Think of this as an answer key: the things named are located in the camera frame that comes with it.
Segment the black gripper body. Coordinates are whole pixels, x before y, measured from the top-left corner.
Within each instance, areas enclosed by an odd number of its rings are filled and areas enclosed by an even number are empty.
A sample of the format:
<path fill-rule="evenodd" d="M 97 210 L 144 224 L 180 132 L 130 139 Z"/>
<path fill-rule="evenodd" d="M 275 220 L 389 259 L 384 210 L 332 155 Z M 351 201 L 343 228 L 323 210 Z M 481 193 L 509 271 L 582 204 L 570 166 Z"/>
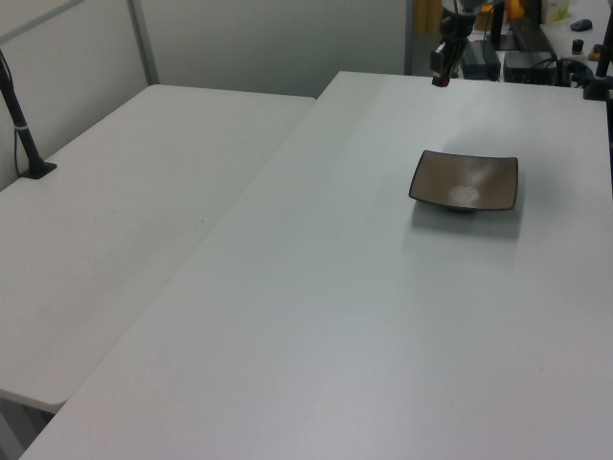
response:
<path fill-rule="evenodd" d="M 475 15 L 464 10 L 443 9 L 440 23 L 442 43 L 447 46 L 464 44 L 473 30 Z"/>

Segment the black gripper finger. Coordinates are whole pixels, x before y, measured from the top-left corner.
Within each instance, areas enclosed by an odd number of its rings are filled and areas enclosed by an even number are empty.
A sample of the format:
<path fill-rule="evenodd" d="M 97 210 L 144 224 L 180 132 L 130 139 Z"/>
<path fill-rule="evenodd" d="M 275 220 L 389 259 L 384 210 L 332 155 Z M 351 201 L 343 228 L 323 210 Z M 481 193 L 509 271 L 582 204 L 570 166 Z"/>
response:
<path fill-rule="evenodd" d="M 449 42 L 449 56 L 446 65 L 446 74 L 449 79 L 459 76 L 461 61 L 467 44 L 467 38 L 458 38 Z"/>
<path fill-rule="evenodd" d="M 443 77 L 445 75 L 445 68 L 447 64 L 447 47 L 443 40 L 436 49 L 430 53 L 430 70 L 434 77 Z"/>

